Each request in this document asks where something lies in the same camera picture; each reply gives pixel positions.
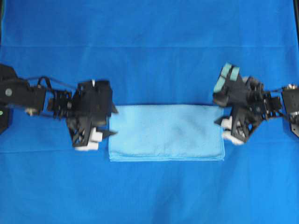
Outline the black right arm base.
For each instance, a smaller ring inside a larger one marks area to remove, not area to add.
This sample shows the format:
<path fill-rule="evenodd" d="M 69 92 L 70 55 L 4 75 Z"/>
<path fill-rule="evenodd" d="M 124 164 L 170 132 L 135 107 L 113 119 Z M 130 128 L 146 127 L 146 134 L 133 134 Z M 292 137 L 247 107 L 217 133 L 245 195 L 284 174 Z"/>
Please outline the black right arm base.
<path fill-rule="evenodd" d="M 299 137 L 299 115 L 290 115 L 289 119 L 292 133 Z"/>

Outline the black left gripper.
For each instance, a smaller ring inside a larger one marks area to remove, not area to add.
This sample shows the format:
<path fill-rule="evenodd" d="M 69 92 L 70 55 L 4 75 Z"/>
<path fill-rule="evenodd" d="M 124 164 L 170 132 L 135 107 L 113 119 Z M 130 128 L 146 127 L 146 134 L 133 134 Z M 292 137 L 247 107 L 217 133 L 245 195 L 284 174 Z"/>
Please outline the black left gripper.
<path fill-rule="evenodd" d="M 99 143 L 104 139 L 117 134 L 110 130 L 97 130 L 98 126 L 92 123 L 90 115 L 90 103 L 86 91 L 90 82 L 79 83 L 71 99 L 71 109 L 67 113 L 66 124 L 70 133 L 72 146 L 77 151 L 96 151 Z M 110 115 L 118 114 L 118 110 L 110 101 Z"/>

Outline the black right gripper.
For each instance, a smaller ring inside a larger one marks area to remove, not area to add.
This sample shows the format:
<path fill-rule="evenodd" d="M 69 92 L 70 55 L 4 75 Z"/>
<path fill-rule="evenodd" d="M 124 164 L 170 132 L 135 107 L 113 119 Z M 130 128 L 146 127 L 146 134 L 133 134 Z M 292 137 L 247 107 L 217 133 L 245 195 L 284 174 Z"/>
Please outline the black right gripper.
<path fill-rule="evenodd" d="M 258 81 L 246 81 L 249 92 L 245 105 L 233 105 L 229 116 L 221 116 L 214 123 L 224 125 L 231 121 L 226 131 L 234 138 L 235 144 L 243 144 L 248 141 L 251 134 L 262 122 L 262 83 Z"/>

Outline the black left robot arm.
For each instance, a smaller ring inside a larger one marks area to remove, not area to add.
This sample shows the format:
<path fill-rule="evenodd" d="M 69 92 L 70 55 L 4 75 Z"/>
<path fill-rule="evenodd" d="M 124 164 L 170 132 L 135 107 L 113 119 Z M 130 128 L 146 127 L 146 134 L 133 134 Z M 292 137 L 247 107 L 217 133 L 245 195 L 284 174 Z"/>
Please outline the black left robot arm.
<path fill-rule="evenodd" d="M 53 81 L 41 76 L 31 85 L 29 79 L 17 76 L 13 67 L 1 64 L 0 132 L 9 128 L 11 111 L 19 107 L 29 116 L 64 119 L 72 146 L 78 151 L 96 150 L 100 142 L 117 133 L 108 127 L 111 115 L 118 113 L 108 80 L 78 83 L 74 93 L 53 88 Z"/>

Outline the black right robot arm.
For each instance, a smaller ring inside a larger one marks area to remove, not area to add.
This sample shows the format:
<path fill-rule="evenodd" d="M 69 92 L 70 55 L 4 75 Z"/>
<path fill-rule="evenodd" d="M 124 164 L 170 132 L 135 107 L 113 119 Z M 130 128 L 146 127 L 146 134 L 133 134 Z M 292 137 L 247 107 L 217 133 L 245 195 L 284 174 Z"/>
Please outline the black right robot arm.
<path fill-rule="evenodd" d="M 214 121 L 225 128 L 239 142 L 245 143 L 263 121 L 283 118 L 291 132 L 299 134 L 299 88 L 289 84 L 276 89 L 280 96 L 272 96 L 272 90 L 265 90 L 264 84 L 253 77 L 244 81 L 237 78 L 220 77 L 213 93 L 213 102 L 218 106 L 230 107 L 228 116 L 221 116 Z"/>

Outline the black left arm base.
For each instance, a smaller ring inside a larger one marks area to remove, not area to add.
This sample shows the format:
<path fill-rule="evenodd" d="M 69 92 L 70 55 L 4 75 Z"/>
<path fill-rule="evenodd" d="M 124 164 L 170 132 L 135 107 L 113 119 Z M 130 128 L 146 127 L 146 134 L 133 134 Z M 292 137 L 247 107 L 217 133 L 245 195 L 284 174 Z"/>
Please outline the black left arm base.
<path fill-rule="evenodd" d="M 0 108 L 0 133 L 4 133 L 11 125 L 13 110 L 6 107 Z"/>

